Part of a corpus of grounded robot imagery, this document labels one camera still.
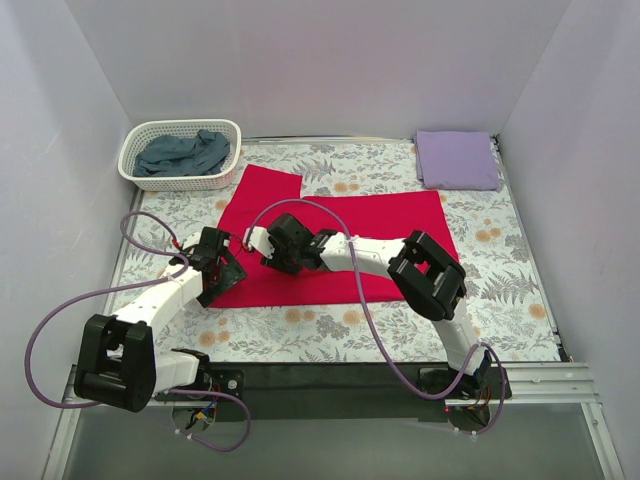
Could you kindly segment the red t shirt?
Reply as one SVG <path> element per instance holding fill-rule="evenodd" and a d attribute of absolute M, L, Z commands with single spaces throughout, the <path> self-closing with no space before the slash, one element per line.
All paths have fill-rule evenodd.
<path fill-rule="evenodd" d="M 226 206 L 218 228 L 242 237 L 266 207 L 301 197 L 302 177 L 249 165 Z M 435 191 L 371 196 L 308 198 L 336 213 L 349 232 L 375 239 L 407 238 L 415 230 L 429 234 L 453 257 L 458 254 Z M 274 307 L 357 303 L 359 296 L 352 273 L 310 272 L 298 275 L 278 272 L 260 264 L 256 253 L 237 255 L 247 277 L 223 293 L 216 308 Z"/>

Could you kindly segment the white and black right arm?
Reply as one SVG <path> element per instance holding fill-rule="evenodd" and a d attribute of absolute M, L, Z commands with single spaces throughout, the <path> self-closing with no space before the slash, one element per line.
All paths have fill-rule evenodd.
<path fill-rule="evenodd" d="M 479 394 L 487 387 L 491 368 L 489 348 L 479 341 L 466 311 L 466 272 L 458 261 L 427 233 L 415 230 L 406 239 L 379 240 L 339 231 L 316 233 L 291 214 L 282 214 L 269 227 L 250 226 L 245 233 L 250 250 L 262 255 L 261 264 L 290 275 L 300 271 L 352 272 L 362 309 L 374 341 L 394 375 L 425 400 L 452 394 Z M 449 386 L 427 393 L 409 381 L 393 362 L 373 325 L 361 276 L 390 280 L 409 307 L 432 322 L 445 349 Z"/>

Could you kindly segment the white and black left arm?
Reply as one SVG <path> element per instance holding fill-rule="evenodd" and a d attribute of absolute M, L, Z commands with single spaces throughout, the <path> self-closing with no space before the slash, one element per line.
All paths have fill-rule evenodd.
<path fill-rule="evenodd" d="M 154 395 L 174 388 L 210 389 L 206 354 L 190 349 L 157 354 L 155 336 L 190 302 L 206 308 L 246 278 L 230 244 L 230 233 L 203 228 L 169 262 L 162 283 L 110 316 L 92 316 L 81 339 L 74 393 L 139 412 Z"/>

